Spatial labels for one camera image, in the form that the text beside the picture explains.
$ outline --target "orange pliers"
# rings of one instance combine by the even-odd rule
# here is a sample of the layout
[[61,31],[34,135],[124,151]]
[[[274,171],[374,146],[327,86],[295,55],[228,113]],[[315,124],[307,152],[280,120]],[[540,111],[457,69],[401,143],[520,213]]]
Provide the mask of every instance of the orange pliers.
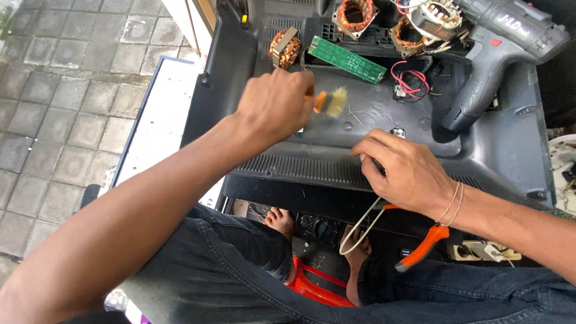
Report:
[[[396,209],[400,208],[396,205],[385,205],[383,209]],[[441,224],[435,224],[428,230],[428,234],[424,238],[424,241],[410,253],[409,256],[403,258],[394,267],[398,272],[405,272],[412,266],[418,264],[420,261],[426,259],[426,257],[432,251],[432,248],[438,243],[439,240],[445,239],[450,236],[450,231],[447,226]]]

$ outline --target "brush bristles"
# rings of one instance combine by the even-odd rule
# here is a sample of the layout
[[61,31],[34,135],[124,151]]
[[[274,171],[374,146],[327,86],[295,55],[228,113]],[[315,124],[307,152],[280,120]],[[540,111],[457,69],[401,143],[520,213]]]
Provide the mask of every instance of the brush bristles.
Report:
[[340,87],[332,92],[332,101],[326,108],[326,114],[332,118],[340,116],[344,110],[344,106],[348,102],[348,90],[345,87]]

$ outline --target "paving tile floor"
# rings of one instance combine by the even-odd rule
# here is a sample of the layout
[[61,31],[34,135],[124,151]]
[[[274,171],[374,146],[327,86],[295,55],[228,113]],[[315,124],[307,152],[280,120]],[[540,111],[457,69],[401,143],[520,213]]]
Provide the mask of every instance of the paving tile floor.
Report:
[[118,163],[160,55],[161,0],[23,0],[0,52],[0,286]]

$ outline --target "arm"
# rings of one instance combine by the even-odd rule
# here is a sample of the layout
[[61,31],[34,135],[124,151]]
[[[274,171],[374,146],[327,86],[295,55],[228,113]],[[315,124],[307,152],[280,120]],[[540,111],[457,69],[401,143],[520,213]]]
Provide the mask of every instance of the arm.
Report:
[[0,323],[103,310],[103,296],[160,249],[216,181],[305,125],[314,99],[304,96],[313,92],[310,72],[250,79],[236,113],[80,210],[26,258],[0,291]]
[[[362,172],[387,201],[436,221],[450,205],[456,182],[426,145],[378,129],[366,135],[351,154],[360,155]],[[385,168],[385,176],[374,159]],[[443,223],[456,213],[459,198],[460,191]],[[465,186],[460,211],[451,226],[513,248],[576,284],[576,257],[566,257],[576,255],[576,222]]]

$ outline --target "red plastic stool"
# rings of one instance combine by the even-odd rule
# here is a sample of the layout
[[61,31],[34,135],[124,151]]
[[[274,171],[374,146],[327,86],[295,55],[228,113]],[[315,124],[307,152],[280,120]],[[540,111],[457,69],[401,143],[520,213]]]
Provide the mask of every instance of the red plastic stool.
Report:
[[296,278],[294,279],[294,281],[292,281],[291,284],[288,285],[290,289],[294,290],[295,292],[299,293],[304,297],[310,298],[325,305],[356,307],[348,299],[340,297],[331,291],[328,291],[324,288],[320,288],[317,285],[311,283],[304,276],[304,270],[310,271],[313,274],[344,288],[346,288],[345,282],[340,281],[330,276],[329,274],[325,274],[322,271],[316,270],[315,268],[304,265],[304,263],[302,263],[302,261],[298,257],[292,257],[292,260],[294,261],[294,267],[296,268]]

